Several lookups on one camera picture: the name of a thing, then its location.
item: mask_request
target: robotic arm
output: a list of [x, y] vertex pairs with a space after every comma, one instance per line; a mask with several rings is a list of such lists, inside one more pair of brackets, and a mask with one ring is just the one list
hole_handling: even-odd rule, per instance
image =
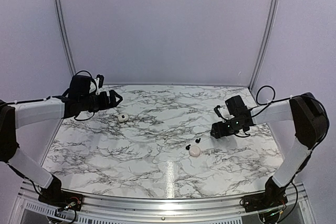
[[234, 117], [225, 119], [218, 111], [218, 106], [215, 108], [216, 114], [223, 119], [223, 122], [212, 125], [211, 136], [215, 138], [234, 135], [240, 130], [247, 132], [250, 126], [257, 124], [293, 120], [296, 130], [293, 147], [279, 169], [266, 182], [265, 192], [242, 198], [246, 212], [280, 206], [281, 201], [287, 203], [287, 186], [304, 169], [312, 151], [328, 132], [329, 120], [323, 105], [311, 93], [273, 101], [252, 109], [245, 106], [239, 95], [225, 103], [230, 115]]
[[71, 197], [79, 199], [82, 196], [61, 190], [61, 181], [19, 147], [16, 129], [49, 119], [76, 118], [82, 111], [96, 113], [118, 106], [122, 97], [114, 90], [102, 91], [103, 81], [101, 75], [93, 79], [76, 74], [63, 95], [12, 103], [0, 100], [0, 161], [8, 164], [20, 177], [41, 187], [39, 201], [63, 207], [65, 202], [71, 202]]

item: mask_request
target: marble table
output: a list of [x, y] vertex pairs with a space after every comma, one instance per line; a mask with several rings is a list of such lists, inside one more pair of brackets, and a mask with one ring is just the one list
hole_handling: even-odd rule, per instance
[[[264, 189], [282, 163], [267, 125], [252, 127], [248, 138], [210, 137], [216, 105], [238, 94], [256, 105], [246, 88], [105, 88], [123, 102], [89, 121], [64, 120], [44, 161], [63, 188], [134, 198], [225, 196]], [[121, 113], [128, 122], [118, 123]], [[191, 157], [185, 147], [197, 138], [201, 155]]]

